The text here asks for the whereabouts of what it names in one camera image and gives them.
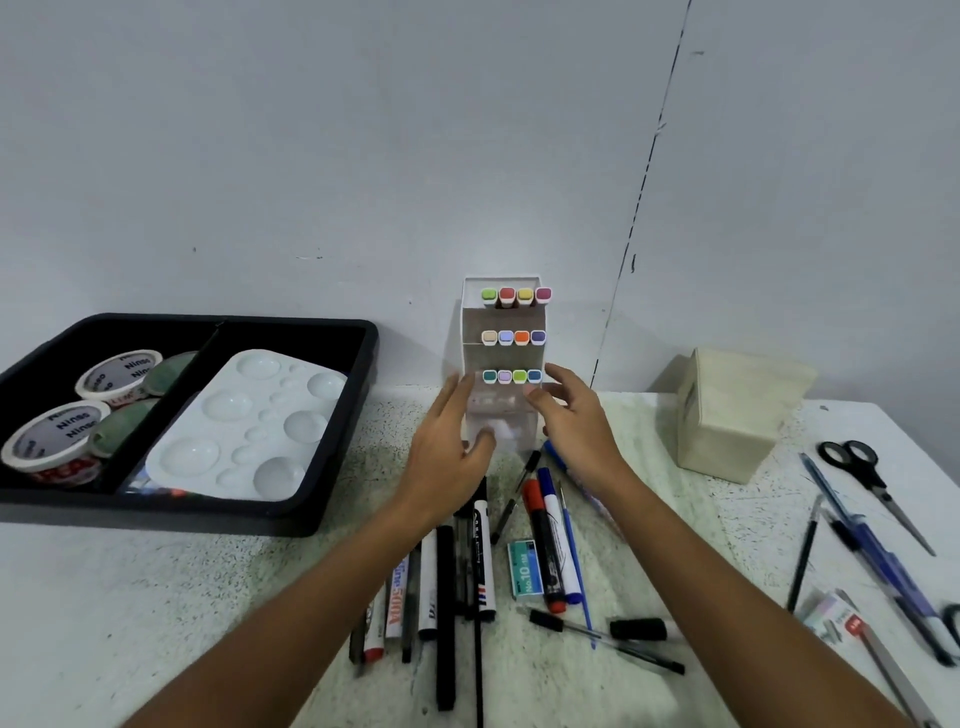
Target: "black plastic organizer tray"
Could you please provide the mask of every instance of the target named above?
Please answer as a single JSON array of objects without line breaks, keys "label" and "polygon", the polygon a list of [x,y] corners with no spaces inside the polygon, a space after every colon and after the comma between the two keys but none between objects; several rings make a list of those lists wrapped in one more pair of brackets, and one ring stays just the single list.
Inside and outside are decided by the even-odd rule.
[{"label": "black plastic organizer tray", "polygon": [[[359,320],[123,313],[83,319],[0,375],[6,404],[0,443],[33,417],[78,400],[77,378],[103,359],[137,349],[165,357],[199,353],[93,482],[50,490],[0,465],[0,521],[308,536],[320,525],[370,389],[377,343],[376,326]],[[190,398],[246,349],[284,353],[348,376],[297,492],[276,502],[117,493]]]}]

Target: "white table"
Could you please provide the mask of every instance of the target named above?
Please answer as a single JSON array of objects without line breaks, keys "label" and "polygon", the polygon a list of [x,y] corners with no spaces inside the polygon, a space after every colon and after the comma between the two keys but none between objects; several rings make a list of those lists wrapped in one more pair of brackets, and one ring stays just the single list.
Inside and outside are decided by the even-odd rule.
[{"label": "white table", "polygon": [[[388,495],[410,437],[433,396],[419,387],[376,389],[317,536],[282,540],[0,524],[0,724],[103,726],[119,722],[262,603],[355,529]],[[872,445],[906,513],[939,553],[929,557],[851,478],[824,472],[862,511],[937,606],[960,601],[960,491],[870,404],[809,401],[747,486],[673,465],[673,399],[605,394],[617,441],[636,471],[768,595],[783,603],[816,495],[797,452],[824,439]],[[499,512],[520,462],[497,457],[491,501]],[[595,624],[664,615],[629,550],[567,487]],[[508,538],[528,533],[515,514]],[[572,635],[526,623],[509,597],[506,558],[494,573],[500,613],[484,627],[488,724],[728,726],[733,721],[688,648],[664,651],[686,677],[661,677]],[[821,528],[805,595],[845,588],[945,726],[960,726],[960,670],[936,664],[913,641],[858,563]],[[569,616],[578,619],[573,612]],[[415,663],[399,650],[356,678],[345,650],[298,718],[313,725],[473,725],[471,627],[458,627],[456,710],[437,714],[433,648]],[[866,654],[855,663],[890,694]]]}]

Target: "scissors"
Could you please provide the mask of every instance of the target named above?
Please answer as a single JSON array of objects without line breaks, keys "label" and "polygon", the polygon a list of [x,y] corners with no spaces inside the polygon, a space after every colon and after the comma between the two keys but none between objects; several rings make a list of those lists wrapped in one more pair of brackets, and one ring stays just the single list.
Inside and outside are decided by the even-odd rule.
[{"label": "scissors", "polygon": [[[838,589],[836,592],[840,595],[840,598],[848,602],[853,609],[856,609],[856,605],[853,604],[853,600],[847,596],[846,592],[842,589]],[[886,678],[887,684],[890,685],[890,689],[897,696],[901,706],[903,706],[903,711],[913,724],[918,726],[918,728],[942,728],[940,721],[937,720],[937,716],[935,716],[929,706],[924,703],[924,699],[920,697],[920,694],[917,692],[917,689],[913,687],[909,678],[903,674],[903,670],[900,669],[897,661],[894,660],[894,656],[890,654],[890,651],[880,641],[880,637],[876,635],[876,632],[874,632],[866,622],[863,622],[861,627],[860,639],[863,640],[863,643],[867,646],[867,651],[870,653],[870,656],[874,658],[876,666],[880,668],[880,672],[882,672],[883,677]]]},{"label": "scissors", "polygon": [[894,518],[906,528],[920,545],[929,551],[931,556],[936,556],[937,552],[933,550],[926,539],[917,530],[910,519],[906,517],[903,510],[894,500],[894,497],[887,491],[887,484],[876,474],[876,463],[879,458],[876,452],[866,443],[857,440],[849,440],[843,445],[837,443],[820,443],[817,446],[817,452],[834,468],[847,471],[853,477],[860,481],[860,485],[873,493],[886,509],[893,514]]}]

